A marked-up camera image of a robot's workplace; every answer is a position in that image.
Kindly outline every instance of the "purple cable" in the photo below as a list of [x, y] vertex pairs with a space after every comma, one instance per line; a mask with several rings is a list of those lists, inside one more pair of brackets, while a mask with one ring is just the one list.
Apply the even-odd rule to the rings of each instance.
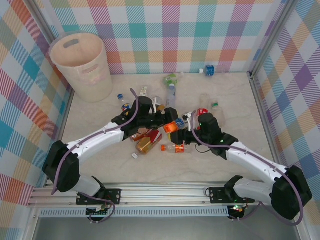
[[[298, 199], [298, 203], [299, 203], [299, 208], [300, 208], [300, 216], [299, 216], [299, 219], [296, 221], [296, 222], [290, 222], [288, 221], [287, 219], [285, 219], [284, 217], [280, 216], [279, 214], [273, 212], [272, 210], [268, 209], [264, 204], [263, 202], [260, 202], [259, 205], [256, 207], [256, 209], [262, 205], [265, 207], [266, 210], [268, 210], [270, 213], [272, 213], [279, 221], [281, 221], [282, 223], [286, 224], [286, 225], [289, 225], [289, 226], [297, 226], [299, 225], [303, 218], [304, 218], [304, 206], [302, 204], [302, 200], [301, 200], [301, 197], [299, 195], [299, 192], [296, 188], [296, 186], [293, 184], [293, 182], [288, 178], [287, 175], [285, 175], [282, 171], [280, 171], [278, 168], [276, 168], [275, 166], [273, 166], [271, 163], [267, 162], [266, 160], [264, 160], [262, 157], [254, 154], [253, 152], [250, 152], [250, 151], [247, 151], [245, 149], [242, 149], [240, 147], [236, 147], [236, 146], [228, 146], [228, 145], [210, 145], [210, 144], [207, 144], [203, 141], [201, 141], [199, 139], [199, 137], [196, 135], [195, 133], [195, 130], [194, 130], [194, 115], [195, 115], [195, 112], [196, 111], [193, 111], [192, 114], [191, 114], [191, 131], [192, 131], [192, 134], [194, 136], [194, 138], [199, 142], [201, 143], [202, 145], [206, 146], [206, 147], [209, 147], [209, 148], [227, 148], [227, 149], [234, 149], [234, 150], [238, 150], [240, 152], [243, 152], [243, 153], [246, 153], [246, 154], [249, 154], [250, 156], [260, 160], [261, 162], [263, 162], [264, 164], [268, 165], [270, 168], [274, 169], [275, 171], [277, 171], [279, 174], [281, 174], [284, 179], [290, 184], [290, 186], [292, 187], [295, 195], [296, 195], [296, 198]], [[251, 214], [249, 214], [248, 216], [245, 216], [242, 218], [242, 220], [245, 220], [247, 219], [248, 217], [252, 216], [252, 214], [254, 213], [255, 211], [253, 211]]]
[[57, 168], [57, 170], [56, 170], [55, 177], [54, 177], [54, 183], [53, 183], [53, 189], [52, 189], [52, 192], [51, 192], [51, 195], [52, 195], [52, 196], [53, 196], [53, 195], [57, 192], [57, 190], [58, 190], [58, 189], [57, 189], [57, 185], [58, 185], [58, 179], [59, 179], [59, 174], [60, 174], [62, 165], [63, 165], [63, 163], [65, 162], [67, 156], [68, 156], [73, 150], [75, 150], [75, 149], [77, 148], [77, 146], [82, 145], [82, 144], [85, 143], [86, 141], [88, 141], [88, 140], [90, 140], [90, 139], [92, 139], [92, 138], [94, 138], [94, 137], [96, 137], [96, 136], [98, 136], [98, 135], [100, 135], [100, 134], [104, 134], [104, 133], [108, 133], [108, 132], [112, 132], [112, 131], [114, 131], [114, 130], [120, 129], [120, 128], [128, 125], [129, 123], [131, 123], [131, 122], [135, 119], [135, 117], [136, 117], [137, 114], [138, 114], [138, 110], [139, 110], [139, 104], [138, 104], [138, 103], [139, 103], [139, 100], [138, 100], [138, 96], [137, 96], [136, 92], [135, 92], [132, 88], [130, 88], [130, 91], [132, 92], [132, 94], [134, 95], [135, 100], [136, 100], [136, 108], [135, 108], [135, 112], [134, 112], [134, 115], [132, 116], [132, 118], [130, 118], [129, 121], [127, 121], [127, 122], [124, 123], [124, 124], [121, 124], [120, 126], [116, 126], [116, 127], [107, 129], [107, 130], [105, 130], [105, 131], [96, 132], [95, 134], [86, 137], [85, 139], [83, 139], [82, 141], [80, 141], [78, 144], [76, 144], [76, 145], [74, 145], [72, 148], [70, 148], [69, 151], [67, 151], [66, 154], [62, 157], [62, 159], [61, 159], [61, 161], [60, 161], [60, 163], [59, 163], [59, 166], [58, 166], [58, 168]]
[[103, 223], [104, 221], [106, 221], [106, 220], [108, 220], [109, 218], [111, 218], [111, 216], [115, 213], [115, 211], [116, 211], [116, 205], [112, 202], [112, 201], [109, 201], [109, 200], [106, 200], [106, 199], [102, 199], [102, 198], [96, 198], [96, 197], [93, 197], [93, 196], [89, 196], [89, 195], [87, 195], [87, 194], [85, 194], [85, 193], [82, 193], [82, 192], [80, 192], [83, 196], [85, 196], [86, 198], [89, 198], [89, 199], [93, 199], [93, 200], [97, 200], [97, 201], [103, 201], [103, 202], [105, 202], [105, 203], [107, 203], [107, 204], [111, 204], [112, 206], [113, 206], [113, 209], [112, 209], [112, 212], [110, 213], [110, 215], [109, 216], [105, 216], [102, 220], [100, 220], [100, 221], [93, 221], [92, 219], [91, 219], [91, 216], [93, 215], [93, 213], [91, 213], [90, 215], [89, 215], [89, 220], [91, 221], [91, 223], [95, 223], [95, 224], [100, 224], [100, 223]]

